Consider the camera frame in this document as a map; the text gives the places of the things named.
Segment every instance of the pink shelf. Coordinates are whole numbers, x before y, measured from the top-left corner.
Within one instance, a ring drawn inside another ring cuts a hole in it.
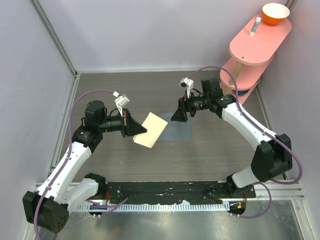
[[[266,70],[266,68],[268,67],[268,65],[271,63],[273,59],[274,59],[274,55],[272,55],[269,61],[267,61],[263,65],[258,65],[258,66],[244,65],[238,78],[236,79],[236,84],[238,89],[240,91],[250,89],[256,83],[256,81],[259,79],[262,73]],[[223,67],[232,73],[236,67],[236,64],[237,64],[237,60],[231,57]],[[223,84],[226,85],[228,88],[233,90],[235,89],[235,86],[229,85],[230,76],[223,70],[220,71],[220,79],[221,79],[221,82],[223,82]]]
[[[230,43],[231,56],[244,65],[267,63],[291,31],[288,19],[278,25],[267,25],[262,20],[254,36],[250,36],[256,17],[261,17],[261,14],[254,16]]]
[[[251,88],[250,90],[243,96],[239,96],[239,103],[244,104],[244,102],[247,100],[247,98],[250,96],[252,91],[255,89],[255,87],[258,85],[259,81],[257,81]],[[220,87],[222,88],[222,91],[225,92],[228,88],[226,85],[224,85],[222,82],[220,82]],[[236,96],[235,91],[232,91],[231,94],[233,96]]]

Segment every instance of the gray wall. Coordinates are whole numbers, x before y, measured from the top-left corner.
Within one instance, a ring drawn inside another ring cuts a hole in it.
[[[0,15],[0,233],[20,240],[22,197],[48,174],[72,75],[29,1],[0,1]]]
[[[319,9],[318,0],[296,2],[289,17],[292,31],[259,84],[271,126],[291,137],[292,148],[302,161],[301,185],[317,223],[314,226],[320,222]],[[295,178],[297,174],[295,166],[289,175]]]
[[[230,41],[269,2],[40,0],[74,67],[97,72],[222,66]]]

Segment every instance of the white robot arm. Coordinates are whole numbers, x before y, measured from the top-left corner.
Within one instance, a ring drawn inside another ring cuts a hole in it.
[[[171,117],[172,121],[186,122],[188,112],[191,117],[194,117],[198,110],[209,109],[234,126],[255,150],[251,165],[227,177],[231,192],[257,182],[268,181],[292,168],[291,155],[265,133],[277,138],[289,149],[291,149],[290,138],[285,134],[277,135],[264,127],[240,104],[242,112],[264,132],[257,130],[239,111],[235,97],[231,94],[223,95],[219,79],[201,81],[202,93],[193,88],[194,83],[191,79],[184,78],[179,85],[186,88],[186,91],[185,95],[178,100],[178,109]],[[196,90],[199,95],[195,96],[193,90]]]
[[[102,141],[103,133],[121,131],[123,137],[130,137],[147,132],[147,129],[131,117],[129,110],[123,108],[128,101],[125,95],[117,97],[117,108],[114,109],[118,110],[116,115],[111,115],[114,110],[107,115],[107,108],[102,101],[88,103],[85,117],[81,119],[82,124],[73,133],[69,157],[68,148],[37,191],[27,191],[23,196],[24,212],[29,223],[34,223],[37,205],[41,203],[37,225],[58,233],[64,228],[74,208],[92,196],[101,197],[106,193],[106,179],[93,173],[87,174],[82,182],[71,190],[67,189],[80,167]]]

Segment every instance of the purple cable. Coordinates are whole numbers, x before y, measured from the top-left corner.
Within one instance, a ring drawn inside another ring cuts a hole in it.
[[[241,108],[240,103],[239,103],[239,93],[238,93],[238,86],[236,83],[236,79],[235,77],[231,74],[231,72],[229,72],[227,69],[225,69],[224,67],[219,67],[219,66],[205,66],[202,67],[200,69],[198,69],[197,71],[195,71],[194,73],[192,73],[188,78],[190,79],[191,77],[193,77],[195,74],[197,74],[198,72],[204,70],[204,69],[221,69],[223,71],[225,71],[232,79],[233,84],[234,84],[234,88],[235,88],[235,101],[236,101],[236,106],[238,107],[240,113],[257,129],[259,130],[261,133],[265,134],[267,137],[271,138],[273,141],[275,141],[277,144],[279,144],[281,147],[283,147],[288,153],[290,153],[292,155],[292,157],[295,159],[298,168],[299,168],[299,175],[298,177],[290,182],[282,182],[282,181],[278,181],[278,180],[274,180],[272,179],[273,182],[277,183],[277,184],[283,184],[283,185],[291,185],[291,184],[295,184],[297,183],[303,175],[303,168],[302,168],[302,164],[301,161],[299,160],[298,156],[290,149],[288,148],[284,143],[282,143],[280,140],[278,140],[277,138],[275,138],[274,136],[272,136],[271,134],[269,134],[268,132],[264,132],[264,130],[258,126]]]
[[[40,210],[40,206],[41,206],[41,203],[43,202],[44,200],[44,197],[45,195],[47,194],[48,190],[50,189],[50,187],[52,186],[52,184],[55,182],[55,180],[57,179],[57,177],[59,176],[59,174],[62,172],[62,170],[65,168],[68,160],[69,160],[69,157],[71,155],[71,152],[72,152],[72,133],[71,133],[71,119],[72,119],[72,115],[73,115],[73,112],[74,112],[74,109],[76,107],[76,105],[78,104],[78,102],[85,96],[89,95],[89,94],[92,94],[92,93],[97,93],[97,92],[108,92],[108,93],[114,93],[115,91],[111,90],[111,89],[96,89],[96,90],[91,90],[91,91],[88,91],[84,94],[82,94],[72,105],[72,108],[71,108],[71,111],[70,111],[70,115],[69,115],[69,120],[68,120],[68,141],[69,141],[69,145],[68,145],[68,153],[66,155],[66,158],[62,164],[62,166],[60,167],[60,169],[56,172],[56,174],[53,176],[53,178],[51,179],[51,181],[49,182],[48,186],[45,188],[45,190],[43,191],[43,194],[41,195],[40,199],[39,199],[39,202],[38,204],[36,205],[36,208],[35,208],[35,212],[34,212],[34,219],[33,219],[33,226],[34,226],[34,232],[35,232],[35,235],[37,237],[38,240],[41,240],[41,236],[40,236],[40,233],[39,233],[39,230],[38,230],[38,215],[39,215],[39,210]]]
[[[124,199],[122,202],[120,202],[119,204],[117,205],[113,205],[113,206],[104,206],[104,205],[100,205],[99,203],[97,202],[94,202],[94,201],[91,201],[91,200],[85,200],[86,202],[88,203],[91,203],[93,205],[95,205],[96,208],[99,208],[99,209],[113,209],[113,208],[118,208],[120,207],[122,204],[124,204],[126,201],[128,201],[128,198]]]
[[[239,218],[241,218],[241,219],[256,219],[256,218],[259,218],[259,217],[265,215],[269,211],[269,209],[271,207],[272,198],[271,198],[271,192],[270,192],[269,188],[266,185],[264,185],[262,182],[257,182],[254,185],[256,185],[256,184],[260,184],[260,185],[265,187],[266,191],[269,194],[269,204],[268,204],[268,206],[266,207],[266,209],[262,213],[260,213],[258,215],[255,215],[255,216],[242,216],[242,215],[240,215]]]
[[[128,201],[128,198],[124,199],[124,200],[123,200],[122,202],[120,202],[119,204],[112,206],[113,209],[111,209],[110,211],[107,211],[107,212],[105,212],[105,213],[102,213],[101,216],[109,215],[110,213],[114,212],[117,208],[119,208],[122,204],[124,204],[124,203],[127,202],[127,201]],[[94,204],[98,204],[98,203],[96,203],[96,202],[94,202],[94,201],[89,201],[89,200],[87,200],[87,202],[88,202],[88,203],[91,203],[91,202],[92,202],[92,203],[94,203]],[[78,225],[79,223],[82,223],[83,221],[85,221],[85,220],[87,220],[87,219],[90,219],[90,218],[91,218],[91,216],[84,217],[83,219],[81,219],[80,221],[76,222],[76,223],[73,224],[72,226],[65,227],[64,229],[71,229],[71,228],[75,227],[76,225]]]

